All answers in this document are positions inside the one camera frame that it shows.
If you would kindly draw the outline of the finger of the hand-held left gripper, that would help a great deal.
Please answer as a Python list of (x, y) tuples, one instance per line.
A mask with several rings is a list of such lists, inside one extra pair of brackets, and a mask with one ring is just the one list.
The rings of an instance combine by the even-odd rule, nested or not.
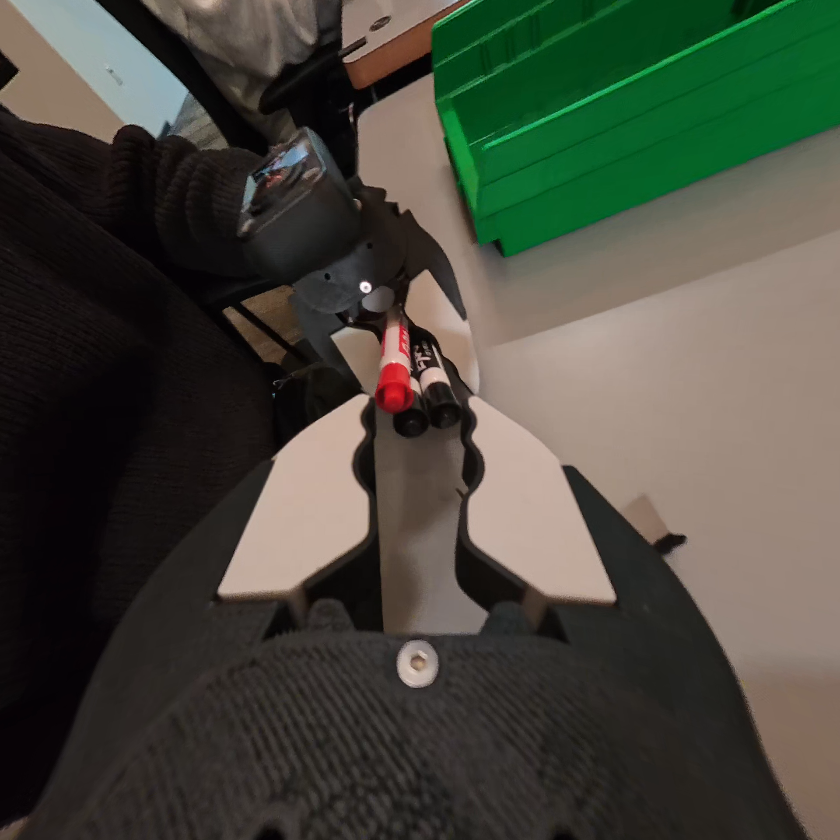
[(346, 325), (333, 332), (330, 338), (361, 390), (373, 396), (380, 376), (380, 335), (368, 327)]
[(404, 309), (409, 321), (435, 336), (443, 356), (469, 390), (480, 391), (480, 368), (469, 321), (461, 318), (432, 273), (423, 271), (408, 283)]

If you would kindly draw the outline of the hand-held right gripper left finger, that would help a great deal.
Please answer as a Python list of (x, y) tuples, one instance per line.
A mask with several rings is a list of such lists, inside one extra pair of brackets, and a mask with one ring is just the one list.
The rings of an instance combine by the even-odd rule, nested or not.
[(279, 602), (302, 625), (315, 602), (382, 626), (373, 398), (356, 395), (305, 428), (272, 466), (217, 588), (221, 602)]

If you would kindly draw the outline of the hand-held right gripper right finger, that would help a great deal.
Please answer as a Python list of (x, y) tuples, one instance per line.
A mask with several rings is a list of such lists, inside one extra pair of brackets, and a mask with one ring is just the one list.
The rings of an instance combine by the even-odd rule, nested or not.
[(557, 456), (476, 395), (465, 403), (461, 440), (460, 590), (488, 613), (519, 605), (533, 627), (555, 606), (614, 607), (614, 585)]

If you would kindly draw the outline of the red dry erase marker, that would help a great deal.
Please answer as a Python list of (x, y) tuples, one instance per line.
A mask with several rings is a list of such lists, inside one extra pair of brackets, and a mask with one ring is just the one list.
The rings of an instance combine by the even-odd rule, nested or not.
[(411, 406), (412, 369), (406, 316), (402, 307), (393, 306), (385, 316), (379, 373), (374, 391), (375, 403), (382, 411), (395, 415)]

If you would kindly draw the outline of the green plastic bin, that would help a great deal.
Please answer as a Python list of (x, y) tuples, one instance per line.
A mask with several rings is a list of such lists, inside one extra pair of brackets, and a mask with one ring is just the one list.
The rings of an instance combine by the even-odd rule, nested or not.
[(504, 256), (839, 123), (838, 1), (469, 2), (432, 62), (477, 242)]

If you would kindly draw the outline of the dark olive pants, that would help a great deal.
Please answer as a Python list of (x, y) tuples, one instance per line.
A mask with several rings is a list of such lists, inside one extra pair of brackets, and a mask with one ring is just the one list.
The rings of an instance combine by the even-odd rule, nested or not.
[(287, 371), (277, 364), (268, 367), (279, 448), (362, 393), (358, 384), (321, 361), (298, 371)]

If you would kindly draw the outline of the black office chair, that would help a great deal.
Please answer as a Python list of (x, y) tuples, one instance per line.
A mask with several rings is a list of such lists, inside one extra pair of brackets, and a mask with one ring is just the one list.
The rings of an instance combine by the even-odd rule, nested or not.
[[(144, 6), (143, 1), (99, 1), (112, 18), (150, 51), (220, 130), (227, 143), (264, 153), (269, 143), (227, 102), (187, 45)], [(310, 128), (327, 145), (344, 175), (356, 172), (357, 141), (353, 125), (354, 90), (343, 67), (341, 37), (317, 47), (311, 57), (284, 69), (259, 100), (259, 112), (288, 111), (291, 130)]]

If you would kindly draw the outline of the wooden edged table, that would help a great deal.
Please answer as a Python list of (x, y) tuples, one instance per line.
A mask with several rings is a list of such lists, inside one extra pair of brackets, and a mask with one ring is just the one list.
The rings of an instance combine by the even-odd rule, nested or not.
[(438, 21), (466, 1), (342, 1), (341, 56), (361, 91), (432, 52)]

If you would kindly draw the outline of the black knit sweater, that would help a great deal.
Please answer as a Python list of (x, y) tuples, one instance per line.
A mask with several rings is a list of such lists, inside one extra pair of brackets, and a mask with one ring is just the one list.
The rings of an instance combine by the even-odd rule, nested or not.
[(2, 111), (2, 828), (136, 595), (276, 444), (262, 363), (187, 295), (215, 276), (104, 227), (111, 143)]

